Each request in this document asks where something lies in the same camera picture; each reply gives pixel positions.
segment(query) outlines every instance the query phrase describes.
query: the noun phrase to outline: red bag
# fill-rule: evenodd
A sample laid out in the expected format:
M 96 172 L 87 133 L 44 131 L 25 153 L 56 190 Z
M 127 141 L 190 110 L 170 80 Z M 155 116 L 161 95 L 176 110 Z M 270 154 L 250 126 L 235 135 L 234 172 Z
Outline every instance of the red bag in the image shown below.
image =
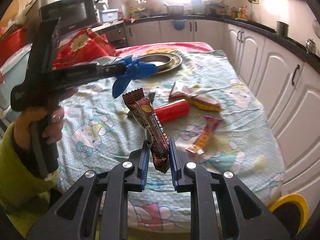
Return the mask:
M 25 45 L 26 29 L 20 28 L 0 42 L 0 67 Z
M 90 62 L 103 56 L 115 56 L 116 49 L 108 40 L 89 29 L 83 29 L 58 52 L 52 69 Z

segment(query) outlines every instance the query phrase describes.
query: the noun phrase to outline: blue gripper pad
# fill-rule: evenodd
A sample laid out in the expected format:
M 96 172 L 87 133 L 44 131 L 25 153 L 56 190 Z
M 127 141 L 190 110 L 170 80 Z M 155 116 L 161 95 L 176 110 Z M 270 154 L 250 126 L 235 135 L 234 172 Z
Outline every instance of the blue gripper pad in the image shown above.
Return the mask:
M 171 177 L 172 177 L 172 185 L 174 190 L 178 189 L 178 169 L 177 162 L 175 159 L 175 151 L 177 151 L 174 139 L 171 138 L 169 141 L 169 159 L 170 159 L 170 169 L 171 169 Z
M 141 168 L 141 190 L 144 190 L 147 184 L 147 176 L 148 176 L 148 167 L 149 167 L 149 159 L 150 159 L 150 150 L 145 151 L 142 168 Z

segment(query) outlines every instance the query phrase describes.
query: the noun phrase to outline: metal canister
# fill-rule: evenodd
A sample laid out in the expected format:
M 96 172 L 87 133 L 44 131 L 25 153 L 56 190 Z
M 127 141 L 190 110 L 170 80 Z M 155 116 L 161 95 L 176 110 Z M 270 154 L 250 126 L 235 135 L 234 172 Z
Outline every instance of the metal canister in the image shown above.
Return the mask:
M 283 22 L 277 22 L 277 34 L 281 37 L 288 37 L 289 25 Z
M 308 39 L 307 40 L 306 47 L 307 47 L 307 53 L 316 54 L 317 46 L 316 46 L 315 42 L 312 39 Z

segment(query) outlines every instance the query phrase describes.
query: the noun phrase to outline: white cabinet door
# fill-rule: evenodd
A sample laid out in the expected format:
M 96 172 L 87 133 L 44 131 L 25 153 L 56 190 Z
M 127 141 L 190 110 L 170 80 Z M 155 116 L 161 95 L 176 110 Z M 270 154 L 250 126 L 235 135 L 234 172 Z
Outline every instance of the white cabinet door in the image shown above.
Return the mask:
M 320 75 L 305 63 L 297 87 L 272 129 L 286 166 L 285 182 L 320 159 L 319 113 Z
M 241 80 L 252 89 L 261 62 L 266 38 L 258 33 L 243 29 L 237 72 Z
M 193 22 L 186 20 L 184 29 L 175 30 L 172 20 L 160 21 L 161 41 L 162 42 L 190 42 L 193 41 Z
M 127 42 L 129 47 L 136 45 L 136 37 L 133 36 L 132 27 L 133 25 L 129 25 L 125 27 L 125 35 L 127 37 Z
M 194 20 L 194 41 L 208 43 L 214 50 L 223 49 L 224 23 L 210 20 Z
M 252 92 L 263 104 L 271 127 L 287 105 L 300 77 L 303 62 L 290 51 L 267 39 Z
M 129 46 L 161 42 L 160 26 L 158 21 L 126 26 L 126 35 Z
M 312 215 L 320 200 L 320 159 L 304 173 L 290 180 L 282 186 L 282 196 L 297 193 L 302 195 Z
M 223 51 L 228 57 L 233 68 L 237 69 L 237 60 L 240 49 L 240 33 L 241 28 L 232 24 L 225 24 L 223 36 Z

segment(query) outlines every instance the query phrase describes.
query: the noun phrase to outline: black countertop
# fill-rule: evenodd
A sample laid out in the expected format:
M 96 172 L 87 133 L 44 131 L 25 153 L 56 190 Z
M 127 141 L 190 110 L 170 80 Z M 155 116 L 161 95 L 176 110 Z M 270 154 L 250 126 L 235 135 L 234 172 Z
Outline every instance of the black countertop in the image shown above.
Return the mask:
M 163 16 L 154 16 L 154 17 L 147 17 L 142 18 L 139 20 L 134 21 L 133 23 L 125 23 L 125 25 L 135 25 L 143 22 L 151 22 L 151 21 L 162 21 L 162 20 L 171 20 L 172 18 L 168 15 Z M 268 39 L 278 43 L 288 51 L 292 52 L 298 58 L 307 62 L 311 65 L 319 74 L 320 74 L 320 58 L 317 55 L 308 54 L 307 49 L 302 44 L 298 43 L 297 41 L 291 38 L 283 38 L 276 34 L 276 31 L 270 27 L 262 25 L 260 23 L 250 21 L 250 20 L 243 20 L 243 19 L 236 19 L 232 20 L 230 17 L 226 16 L 201 16 L 201 15 L 184 15 L 179 20 L 211 20 L 211 21 L 219 21 L 225 22 L 229 24 L 233 24 L 239 27 L 246 28 L 248 30 L 257 32 Z

